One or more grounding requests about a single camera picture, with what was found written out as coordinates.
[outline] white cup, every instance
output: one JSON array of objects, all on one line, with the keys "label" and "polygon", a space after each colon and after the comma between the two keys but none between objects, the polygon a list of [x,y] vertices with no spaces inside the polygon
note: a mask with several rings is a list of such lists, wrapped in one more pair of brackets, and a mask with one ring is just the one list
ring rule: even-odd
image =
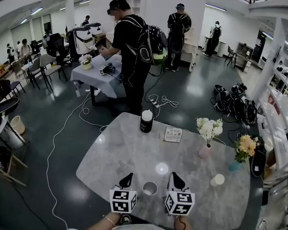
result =
[{"label": "white cup", "polygon": [[211,186],[215,187],[218,185],[222,185],[225,181],[225,178],[222,174],[217,174],[214,178],[211,179],[210,184]]}]

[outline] marble table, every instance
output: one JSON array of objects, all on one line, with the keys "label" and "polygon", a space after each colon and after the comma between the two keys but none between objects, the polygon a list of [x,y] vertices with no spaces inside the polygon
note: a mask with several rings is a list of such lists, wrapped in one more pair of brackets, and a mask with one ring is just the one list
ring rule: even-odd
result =
[{"label": "marble table", "polygon": [[[131,188],[137,191],[139,199],[132,214],[172,228],[173,218],[165,213],[163,197],[169,174],[177,172],[195,193],[195,206],[188,216],[194,229],[237,228],[249,198],[249,164],[244,164],[235,173],[229,172],[234,149],[215,141],[211,143],[210,157],[201,160],[197,152],[205,141],[197,134],[184,131],[180,143],[166,142],[163,138],[167,126],[154,121],[152,131],[143,133],[138,116],[122,113],[88,150],[76,172],[77,177],[109,201],[109,190],[120,179],[134,173]],[[224,175],[225,182],[212,187],[210,180],[218,173]],[[142,191],[147,181],[158,185],[154,196]]]}]

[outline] paper cup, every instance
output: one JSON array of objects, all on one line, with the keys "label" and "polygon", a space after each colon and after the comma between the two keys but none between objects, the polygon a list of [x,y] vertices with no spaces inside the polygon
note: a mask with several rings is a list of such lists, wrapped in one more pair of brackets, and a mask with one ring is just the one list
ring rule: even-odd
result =
[{"label": "paper cup", "polygon": [[225,181],[225,178],[222,174],[217,174],[214,178],[211,179],[210,184],[211,186],[215,187],[218,185],[222,185]]},{"label": "paper cup", "polygon": [[148,196],[155,195],[158,192],[158,186],[154,182],[146,182],[143,185],[143,192]]}]

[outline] white bin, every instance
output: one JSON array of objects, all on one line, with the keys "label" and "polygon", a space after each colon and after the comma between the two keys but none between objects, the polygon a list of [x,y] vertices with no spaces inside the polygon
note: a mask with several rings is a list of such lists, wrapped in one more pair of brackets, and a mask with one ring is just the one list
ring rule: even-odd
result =
[{"label": "white bin", "polygon": [[25,126],[22,123],[20,116],[15,116],[11,121],[11,126],[15,129],[19,134],[23,134],[25,131]]}]

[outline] pile of backpacks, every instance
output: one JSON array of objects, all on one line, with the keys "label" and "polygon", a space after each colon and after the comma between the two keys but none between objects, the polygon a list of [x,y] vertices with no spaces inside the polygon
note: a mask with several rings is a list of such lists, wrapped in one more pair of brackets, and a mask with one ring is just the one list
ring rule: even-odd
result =
[{"label": "pile of backpacks", "polygon": [[215,85],[215,109],[225,114],[232,114],[238,121],[253,125],[257,121],[257,108],[254,101],[244,98],[247,87],[237,82],[229,93],[221,85]]}]

